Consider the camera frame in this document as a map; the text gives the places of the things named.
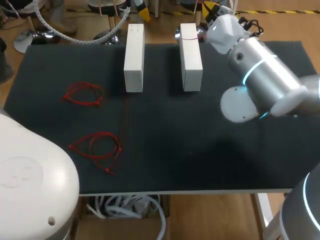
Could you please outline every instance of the hazard stripe tape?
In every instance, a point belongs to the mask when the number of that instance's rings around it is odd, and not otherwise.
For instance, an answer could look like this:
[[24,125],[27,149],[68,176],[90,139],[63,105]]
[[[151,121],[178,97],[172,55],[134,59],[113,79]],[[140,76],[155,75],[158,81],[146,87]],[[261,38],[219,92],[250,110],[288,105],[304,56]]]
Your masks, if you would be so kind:
[[284,11],[237,11],[239,14],[320,14],[320,10],[284,10]]
[[[65,12],[69,13],[94,13],[98,14],[98,12],[94,12],[91,10],[85,9],[70,9],[66,8]],[[273,10],[247,10],[247,11],[237,11],[237,14],[320,14],[320,10],[283,10],[283,11],[273,11]],[[171,16],[183,16],[183,15],[193,15],[192,11],[162,11],[160,14],[162,15],[171,15]]]

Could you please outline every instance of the white coiled tube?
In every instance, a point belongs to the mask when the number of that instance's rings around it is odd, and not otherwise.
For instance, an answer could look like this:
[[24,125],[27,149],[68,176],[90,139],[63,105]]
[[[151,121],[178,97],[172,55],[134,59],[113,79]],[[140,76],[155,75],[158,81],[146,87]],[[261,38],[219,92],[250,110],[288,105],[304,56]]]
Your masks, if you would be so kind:
[[81,41],[81,40],[77,40],[74,39],[72,37],[66,36],[64,34],[62,34],[61,32],[55,30],[52,26],[50,26],[45,20],[44,18],[41,16],[40,13],[40,9],[37,3],[37,0],[32,0],[33,1],[33,5],[34,5],[34,9],[35,9],[35,14],[37,15],[37,17],[39,18],[40,22],[49,30],[53,31],[55,34],[57,34],[58,36],[60,36],[63,39],[66,39],[68,41],[71,41],[73,43],[76,44],[100,44],[103,43],[104,41],[108,40],[112,35],[114,35],[116,33],[116,31],[122,26],[122,24],[124,24],[125,20],[127,19],[127,17],[129,16],[130,13],[130,7],[127,7],[124,10],[124,16],[121,19],[121,21],[115,26],[114,29],[112,29],[107,35],[96,39],[96,40],[91,40],[91,41]]

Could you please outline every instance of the coiled red wire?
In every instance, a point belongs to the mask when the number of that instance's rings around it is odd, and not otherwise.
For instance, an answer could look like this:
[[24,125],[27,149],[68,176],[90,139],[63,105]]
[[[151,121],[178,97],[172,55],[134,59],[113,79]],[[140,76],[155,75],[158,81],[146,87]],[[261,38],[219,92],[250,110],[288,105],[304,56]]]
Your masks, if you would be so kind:
[[[77,101],[77,100],[72,99],[71,96],[75,92],[77,92],[81,89],[93,89],[93,91],[95,93],[96,100],[92,101],[92,102],[88,102],[88,101]],[[104,98],[104,95],[103,95],[102,88],[100,86],[89,83],[89,82],[82,81],[82,82],[76,82],[74,84],[71,84],[67,88],[66,94],[63,96],[62,99],[67,100],[67,101],[74,103],[74,104],[82,105],[82,106],[99,106],[99,104],[103,98]]]
[[[70,98],[70,94],[75,93],[76,91],[83,89],[83,88],[92,88],[94,89],[95,95],[96,95],[96,101],[94,102],[84,102],[84,101],[76,101]],[[98,97],[98,94],[95,90],[100,91],[100,97]],[[100,86],[94,85],[91,83],[87,82],[78,82],[72,84],[70,87],[67,89],[67,94],[63,97],[63,99],[69,100],[74,104],[79,104],[83,106],[98,106],[100,104],[100,101],[103,99],[103,92]],[[121,144],[120,144],[120,139],[122,138],[122,133],[123,133],[123,123],[124,123],[124,117],[125,117],[125,106],[126,106],[126,93],[124,92],[123,95],[123,105],[122,105],[122,114],[121,114],[121,127],[120,127],[120,138],[117,138],[115,135],[113,135],[110,132],[96,132],[96,133],[91,133],[87,136],[82,137],[81,139],[75,141],[74,143],[69,145],[69,149],[75,151],[76,153],[86,157],[90,158],[93,163],[103,170],[104,172],[115,175],[115,172],[112,170],[116,167],[117,159],[119,156],[119,153],[122,151]],[[102,137],[111,137],[114,142],[115,146],[112,151],[108,152],[107,154],[104,155],[94,155],[93,154],[93,144],[94,142]],[[85,153],[83,151],[80,151],[78,148],[76,148],[76,145],[78,145],[81,142],[84,142],[87,139],[91,139],[90,144],[89,144],[89,149],[88,153]],[[106,160],[110,157],[114,156],[112,159],[112,162],[110,164],[110,167],[104,167],[101,165],[101,161]]]

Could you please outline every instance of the black mat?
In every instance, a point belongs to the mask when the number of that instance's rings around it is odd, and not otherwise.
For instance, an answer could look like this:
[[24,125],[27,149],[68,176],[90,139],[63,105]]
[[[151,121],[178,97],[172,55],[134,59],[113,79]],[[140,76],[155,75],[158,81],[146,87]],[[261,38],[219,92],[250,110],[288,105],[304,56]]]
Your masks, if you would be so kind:
[[[267,45],[299,77],[316,73],[300,42]],[[115,176],[68,146],[90,133],[119,135],[123,46],[29,47],[5,110],[71,156],[81,194],[294,187],[320,161],[320,119],[284,116],[243,124],[227,121],[220,111],[220,98],[228,88],[241,85],[242,78],[210,45],[202,44],[200,50],[201,92],[186,93],[178,45],[145,46],[143,93],[127,95],[123,152]],[[80,81],[105,89],[107,98],[99,108],[61,100],[67,87]],[[108,142],[104,148],[112,147]]]

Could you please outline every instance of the white block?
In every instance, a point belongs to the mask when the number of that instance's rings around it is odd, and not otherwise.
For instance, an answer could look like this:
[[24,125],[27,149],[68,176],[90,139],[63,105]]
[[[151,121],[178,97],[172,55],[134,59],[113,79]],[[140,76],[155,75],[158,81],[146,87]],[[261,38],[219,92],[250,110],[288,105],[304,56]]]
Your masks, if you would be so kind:
[[129,93],[143,91],[145,30],[143,24],[129,24],[124,59],[125,88]]
[[179,45],[183,90],[200,91],[203,68],[195,23],[181,23]]

